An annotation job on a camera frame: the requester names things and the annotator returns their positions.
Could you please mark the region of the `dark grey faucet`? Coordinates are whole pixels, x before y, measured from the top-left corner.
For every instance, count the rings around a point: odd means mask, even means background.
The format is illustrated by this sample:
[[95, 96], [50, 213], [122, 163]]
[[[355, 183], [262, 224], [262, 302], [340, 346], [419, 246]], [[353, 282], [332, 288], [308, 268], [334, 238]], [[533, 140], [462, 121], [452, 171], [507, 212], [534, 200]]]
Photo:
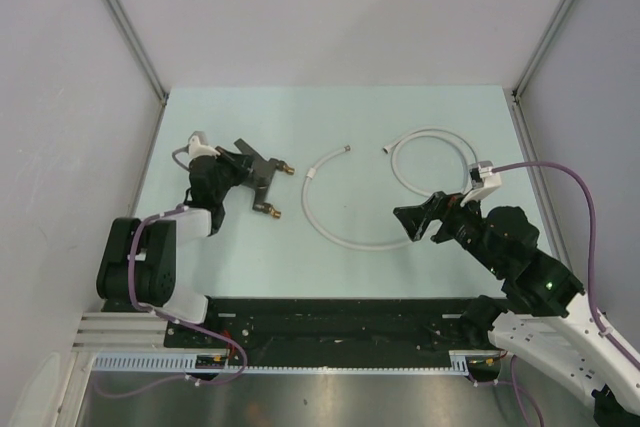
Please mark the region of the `dark grey faucet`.
[[265, 159], [253, 147], [243, 139], [234, 142], [235, 147], [244, 155], [253, 159], [252, 170], [243, 186], [250, 188], [253, 193], [252, 209], [274, 219], [281, 218], [281, 212], [277, 210], [267, 199], [276, 172], [294, 175], [295, 169], [286, 161], [277, 158]]

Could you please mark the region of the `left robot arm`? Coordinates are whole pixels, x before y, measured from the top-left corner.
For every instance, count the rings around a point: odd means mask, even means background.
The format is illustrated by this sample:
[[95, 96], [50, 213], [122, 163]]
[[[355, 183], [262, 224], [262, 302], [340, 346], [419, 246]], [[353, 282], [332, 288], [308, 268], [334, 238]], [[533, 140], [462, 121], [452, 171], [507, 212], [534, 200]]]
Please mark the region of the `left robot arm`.
[[214, 344], [220, 321], [207, 313], [203, 294], [177, 280], [179, 249], [218, 233], [228, 192], [252, 172], [253, 158], [221, 148], [190, 160], [190, 187], [184, 202], [145, 219], [113, 221], [96, 279], [100, 298], [127, 301], [143, 312], [186, 322], [186, 334], [197, 345]]

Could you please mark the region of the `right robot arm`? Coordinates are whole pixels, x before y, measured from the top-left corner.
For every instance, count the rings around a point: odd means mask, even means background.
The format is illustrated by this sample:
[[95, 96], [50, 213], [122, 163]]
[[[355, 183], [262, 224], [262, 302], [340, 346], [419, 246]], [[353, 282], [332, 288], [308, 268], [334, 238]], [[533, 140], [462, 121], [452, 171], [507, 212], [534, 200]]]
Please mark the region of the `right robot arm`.
[[412, 242], [439, 222], [432, 242], [456, 242], [501, 281], [517, 311], [540, 319], [568, 344], [556, 346], [540, 338], [521, 325], [516, 313], [480, 297], [475, 303], [483, 312], [461, 323], [469, 346], [491, 343], [511, 351], [582, 397], [599, 426], [638, 425], [638, 351], [603, 319], [569, 268], [539, 249], [539, 231], [521, 208], [499, 206], [482, 214], [477, 200], [436, 192], [420, 205], [395, 208], [393, 214]]

